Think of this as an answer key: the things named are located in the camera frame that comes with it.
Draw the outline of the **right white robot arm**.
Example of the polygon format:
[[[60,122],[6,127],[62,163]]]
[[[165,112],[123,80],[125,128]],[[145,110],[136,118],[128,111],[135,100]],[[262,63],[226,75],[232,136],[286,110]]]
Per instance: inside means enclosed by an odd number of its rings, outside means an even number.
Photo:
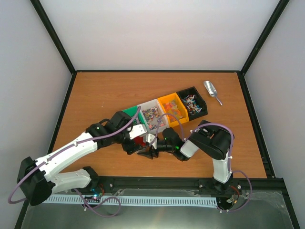
[[[147,135],[145,137],[147,146],[137,154],[154,159],[159,157],[160,152],[166,152],[180,161],[187,161],[201,150],[213,161],[213,178],[209,189],[219,194],[227,191],[233,179],[230,160],[234,135],[230,129],[203,120],[185,140],[182,140],[171,127],[164,129],[162,135],[163,139]]]

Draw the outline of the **orange candy bin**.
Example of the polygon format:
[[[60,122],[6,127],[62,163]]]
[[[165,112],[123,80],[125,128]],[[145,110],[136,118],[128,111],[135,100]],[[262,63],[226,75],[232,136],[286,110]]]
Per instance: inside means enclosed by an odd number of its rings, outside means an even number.
[[[189,122],[187,109],[177,93],[159,97],[158,102],[164,113],[174,115],[181,124]]]

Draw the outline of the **green candy bin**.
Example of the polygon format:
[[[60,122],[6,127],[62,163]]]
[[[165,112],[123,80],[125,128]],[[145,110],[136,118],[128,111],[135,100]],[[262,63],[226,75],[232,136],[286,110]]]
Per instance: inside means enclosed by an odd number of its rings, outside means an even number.
[[[124,109],[122,111],[125,112],[127,115],[129,115],[131,118],[133,118],[136,115],[136,113],[137,113],[138,107],[139,106],[136,105],[136,106]],[[138,116],[133,120],[132,124],[133,125],[139,125],[139,124],[144,125],[145,124],[145,118],[144,118],[144,116],[142,114],[142,111],[140,111],[138,113]]]

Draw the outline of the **black candy bin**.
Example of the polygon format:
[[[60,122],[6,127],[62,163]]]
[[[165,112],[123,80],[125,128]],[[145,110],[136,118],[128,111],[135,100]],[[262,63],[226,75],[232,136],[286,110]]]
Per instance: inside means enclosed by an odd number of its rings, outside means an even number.
[[[177,94],[187,110],[189,121],[208,115],[206,102],[194,86]]]

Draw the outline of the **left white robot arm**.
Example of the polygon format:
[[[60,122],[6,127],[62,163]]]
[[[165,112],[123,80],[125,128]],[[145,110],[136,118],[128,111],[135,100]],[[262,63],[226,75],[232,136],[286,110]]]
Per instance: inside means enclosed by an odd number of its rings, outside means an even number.
[[[101,148],[120,144],[123,150],[132,154],[139,149],[135,138],[147,134],[143,124],[135,124],[130,117],[118,111],[111,119],[90,125],[80,136],[60,149],[36,160],[27,157],[22,160],[17,183],[29,204],[36,206],[52,194],[69,189],[94,192],[99,186],[99,175],[90,166],[74,172],[62,170]]]

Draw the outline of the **white candy bin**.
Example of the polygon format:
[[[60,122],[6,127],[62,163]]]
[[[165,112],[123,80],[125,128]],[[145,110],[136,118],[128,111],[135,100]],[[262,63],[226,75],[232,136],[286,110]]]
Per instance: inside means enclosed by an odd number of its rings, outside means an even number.
[[[141,118],[143,118],[149,134],[155,135],[156,133],[161,133],[165,128],[169,127],[167,117],[163,116],[159,123],[159,129],[157,130],[158,121],[161,115],[164,114],[164,111],[157,99],[139,104],[138,106],[141,107],[140,115]]]

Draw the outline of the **metal scoop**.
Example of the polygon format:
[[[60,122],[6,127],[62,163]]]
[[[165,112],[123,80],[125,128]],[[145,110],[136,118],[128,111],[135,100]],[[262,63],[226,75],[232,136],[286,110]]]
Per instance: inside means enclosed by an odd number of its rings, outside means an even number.
[[[219,102],[219,104],[221,106],[223,106],[223,103],[218,98],[218,93],[217,93],[217,90],[216,90],[215,86],[210,81],[204,81],[203,84],[204,84],[207,92],[209,93],[209,95],[211,97],[215,98]]]

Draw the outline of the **red jar lid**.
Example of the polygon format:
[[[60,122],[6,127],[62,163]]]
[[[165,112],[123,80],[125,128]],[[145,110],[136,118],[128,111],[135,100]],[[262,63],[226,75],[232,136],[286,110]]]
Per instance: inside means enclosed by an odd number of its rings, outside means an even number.
[[[144,142],[143,137],[138,136],[138,137],[134,138],[133,141],[140,146],[143,146],[143,147],[146,146],[146,143]]]

